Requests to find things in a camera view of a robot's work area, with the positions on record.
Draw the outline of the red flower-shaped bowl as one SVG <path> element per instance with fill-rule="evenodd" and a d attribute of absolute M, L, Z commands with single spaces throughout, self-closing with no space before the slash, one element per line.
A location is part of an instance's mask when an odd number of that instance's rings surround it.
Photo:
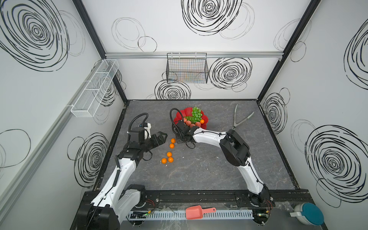
<path fill-rule="evenodd" d="M 184 110 L 181 110 L 181 115 L 179 112 L 177 112 L 173 121 L 177 125 L 182 118 L 184 118 L 184 124 L 189 127 L 198 126 L 203 129 L 207 129 L 207 123 L 209 119 L 198 107 L 188 107 Z"/>

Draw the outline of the green grape bunch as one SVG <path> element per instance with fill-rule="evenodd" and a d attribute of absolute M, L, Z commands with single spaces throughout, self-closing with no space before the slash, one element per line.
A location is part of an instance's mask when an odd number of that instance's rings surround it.
<path fill-rule="evenodd" d="M 200 122 L 202 120 L 202 111 L 198 107 L 192 108 L 192 115 L 185 117 L 187 120 L 191 121 L 192 124 Z"/>

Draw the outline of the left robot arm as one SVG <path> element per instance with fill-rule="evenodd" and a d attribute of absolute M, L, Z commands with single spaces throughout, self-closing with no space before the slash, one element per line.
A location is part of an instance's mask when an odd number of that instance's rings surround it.
<path fill-rule="evenodd" d="M 128 132 L 128 140 L 116 156 L 116 167 L 104 187 L 89 203 L 77 211 L 78 230 L 119 230 L 122 221 L 137 205 L 145 204 L 145 187 L 126 184 L 145 153 L 163 145 L 168 135 L 161 131 L 151 134 L 150 126 Z"/>

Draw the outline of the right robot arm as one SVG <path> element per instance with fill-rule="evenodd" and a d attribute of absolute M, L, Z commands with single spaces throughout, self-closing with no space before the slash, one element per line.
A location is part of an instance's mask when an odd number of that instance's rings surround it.
<path fill-rule="evenodd" d="M 226 160 L 240 171 L 253 206 L 259 207 L 271 202 L 269 189 L 253 165 L 250 147 L 235 130 L 210 131 L 197 126 L 189 127 L 182 120 L 173 122 L 172 128 L 183 142 L 205 143 L 219 147 Z"/>

